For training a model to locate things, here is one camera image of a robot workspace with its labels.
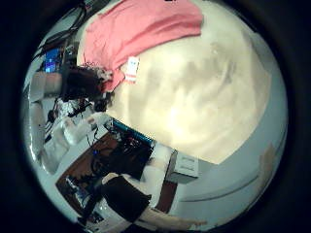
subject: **black frame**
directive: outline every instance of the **black frame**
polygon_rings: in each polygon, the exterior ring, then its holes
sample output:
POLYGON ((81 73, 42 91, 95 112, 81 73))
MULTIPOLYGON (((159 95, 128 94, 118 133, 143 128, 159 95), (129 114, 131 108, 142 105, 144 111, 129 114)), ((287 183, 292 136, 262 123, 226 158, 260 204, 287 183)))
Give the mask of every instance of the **black frame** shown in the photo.
MULTIPOLYGON (((1 222, 11 232, 81 232, 47 198, 26 166, 21 140, 21 87, 37 45, 78 0, 10 2, 1 14, 1 222)), ((288 142, 280 168, 246 215, 211 232, 306 232, 311 215, 311 31, 307 3, 286 0, 226 0, 263 35, 276 55, 289 97, 288 142)))

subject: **pink cloth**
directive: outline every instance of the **pink cloth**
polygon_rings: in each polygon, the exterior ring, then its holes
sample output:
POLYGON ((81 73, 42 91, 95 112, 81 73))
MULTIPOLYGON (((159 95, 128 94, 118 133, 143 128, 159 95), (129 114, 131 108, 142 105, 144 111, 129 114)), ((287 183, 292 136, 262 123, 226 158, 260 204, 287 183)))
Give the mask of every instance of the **pink cloth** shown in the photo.
POLYGON ((203 16, 189 0, 122 0, 86 29, 85 63, 113 72, 105 90, 124 79, 119 69, 129 56, 156 45, 201 33, 203 16))

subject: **person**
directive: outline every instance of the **person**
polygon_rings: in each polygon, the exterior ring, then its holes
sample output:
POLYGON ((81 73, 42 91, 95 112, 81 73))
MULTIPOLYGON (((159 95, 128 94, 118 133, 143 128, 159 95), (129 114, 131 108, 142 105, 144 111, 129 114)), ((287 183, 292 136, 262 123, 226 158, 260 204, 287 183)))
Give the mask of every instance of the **person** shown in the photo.
POLYGON ((109 173, 102 180, 103 196, 108 205, 130 222, 137 219, 165 230, 192 230, 207 224, 206 220, 185 219, 172 216, 149 205, 151 195, 146 195, 122 175, 109 173))

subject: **person's hand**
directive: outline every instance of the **person's hand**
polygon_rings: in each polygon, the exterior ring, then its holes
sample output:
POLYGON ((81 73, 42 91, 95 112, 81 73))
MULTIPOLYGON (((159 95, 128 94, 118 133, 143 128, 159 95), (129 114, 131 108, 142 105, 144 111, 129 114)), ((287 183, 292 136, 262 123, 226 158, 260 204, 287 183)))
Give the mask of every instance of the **person's hand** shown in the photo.
POLYGON ((118 177, 119 175, 117 173, 109 173, 106 177, 103 178, 101 181, 103 184, 107 183, 110 179, 118 177))

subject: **black cable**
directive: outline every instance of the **black cable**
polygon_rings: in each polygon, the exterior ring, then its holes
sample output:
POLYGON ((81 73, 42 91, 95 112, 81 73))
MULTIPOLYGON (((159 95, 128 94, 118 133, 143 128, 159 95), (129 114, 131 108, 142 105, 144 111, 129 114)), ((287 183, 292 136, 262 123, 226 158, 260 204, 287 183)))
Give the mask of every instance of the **black cable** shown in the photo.
POLYGON ((81 9, 81 11, 79 15, 77 16, 77 18, 75 19, 75 21, 73 22, 73 24, 67 30, 57 32, 56 34, 50 36, 43 45, 37 48, 37 50, 41 50, 41 51, 34 55, 34 57, 32 58, 32 61, 36 59, 37 57, 45 54, 48 50, 52 50, 56 48, 61 43, 63 43, 65 40, 70 38, 75 32, 78 31, 78 29, 82 26, 82 24, 86 20, 86 4, 81 3, 79 4, 78 7, 72 9, 71 11, 73 12, 79 8, 81 9))

